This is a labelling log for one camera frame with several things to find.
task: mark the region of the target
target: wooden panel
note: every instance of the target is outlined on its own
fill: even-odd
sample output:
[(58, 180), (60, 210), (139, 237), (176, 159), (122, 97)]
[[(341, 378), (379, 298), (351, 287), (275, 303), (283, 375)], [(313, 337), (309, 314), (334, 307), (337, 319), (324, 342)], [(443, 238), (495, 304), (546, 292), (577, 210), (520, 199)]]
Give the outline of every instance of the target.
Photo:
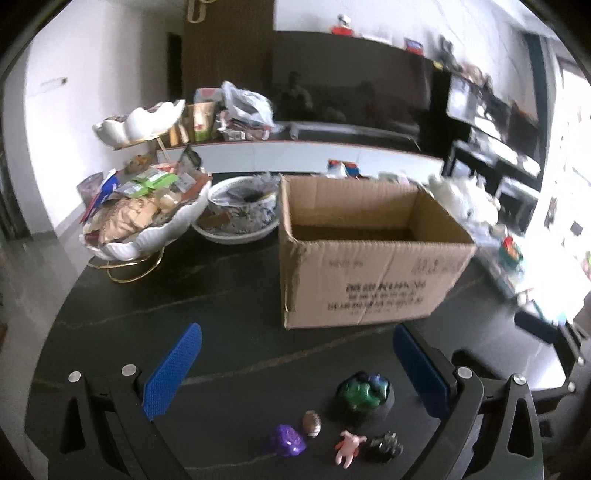
[(266, 90), (272, 72), (273, 7), (274, 0), (217, 0), (207, 6), (205, 21), (185, 22), (185, 98), (192, 99), (199, 87), (220, 86), (224, 80)]

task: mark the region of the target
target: metal screw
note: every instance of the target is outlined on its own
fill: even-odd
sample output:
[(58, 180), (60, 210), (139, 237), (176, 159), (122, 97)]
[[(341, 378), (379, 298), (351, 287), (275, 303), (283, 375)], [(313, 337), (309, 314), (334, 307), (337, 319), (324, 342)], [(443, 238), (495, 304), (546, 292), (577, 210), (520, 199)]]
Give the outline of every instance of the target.
[(472, 370), (470, 370), (468, 367), (458, 368), (457, 374), (458, 374), (458, 376), (465, 378), (466, 380), (468, 380), (469, 378), (472, 378)]
[(74, 370), (70, 375), (68, 375), (68, 382), (76, 383), (82, 377), (82, 374), (78, 370)]
[(138, 371), (138, 368), (134, 364), (127, 364), (121, 369), (121, 374), (124, 377), (131, 377), (131, 375), (135, 375)]
[(513, 381), (517, 384), (517, 385), (525, 385), (525, 377), (521, 374), (515, 374), (513, 375)]

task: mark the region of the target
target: tiled floor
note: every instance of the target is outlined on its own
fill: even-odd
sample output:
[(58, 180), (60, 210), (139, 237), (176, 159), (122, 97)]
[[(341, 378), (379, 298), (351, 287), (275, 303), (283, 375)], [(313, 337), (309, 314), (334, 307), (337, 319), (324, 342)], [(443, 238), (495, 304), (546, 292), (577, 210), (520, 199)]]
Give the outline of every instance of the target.
[(72, 229), (57, 238), (7, 242), (0, 238), (0, 427), (24, 465), (47, 478), (47, 460), (24, 433), (29, 387), (56, 315), (90, 255)]

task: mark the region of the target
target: open cardboard box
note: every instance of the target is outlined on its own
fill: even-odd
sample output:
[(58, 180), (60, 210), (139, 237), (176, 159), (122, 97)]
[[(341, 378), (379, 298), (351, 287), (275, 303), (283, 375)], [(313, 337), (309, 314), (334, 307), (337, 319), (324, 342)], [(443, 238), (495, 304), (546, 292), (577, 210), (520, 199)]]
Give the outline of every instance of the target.
[(424, 190), (282, 177), (281, 305), (286, 328), (425, 317), (476, 245)]

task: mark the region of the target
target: television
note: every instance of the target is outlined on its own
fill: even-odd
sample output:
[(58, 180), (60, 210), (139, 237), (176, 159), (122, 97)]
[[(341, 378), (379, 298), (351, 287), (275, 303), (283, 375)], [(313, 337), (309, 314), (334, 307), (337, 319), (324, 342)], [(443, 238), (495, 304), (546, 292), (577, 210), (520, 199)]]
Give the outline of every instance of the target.
[(359, 125), (418, 136), (433, 63), (372, 40), (276, 32), (269, 97), (278, 121)]

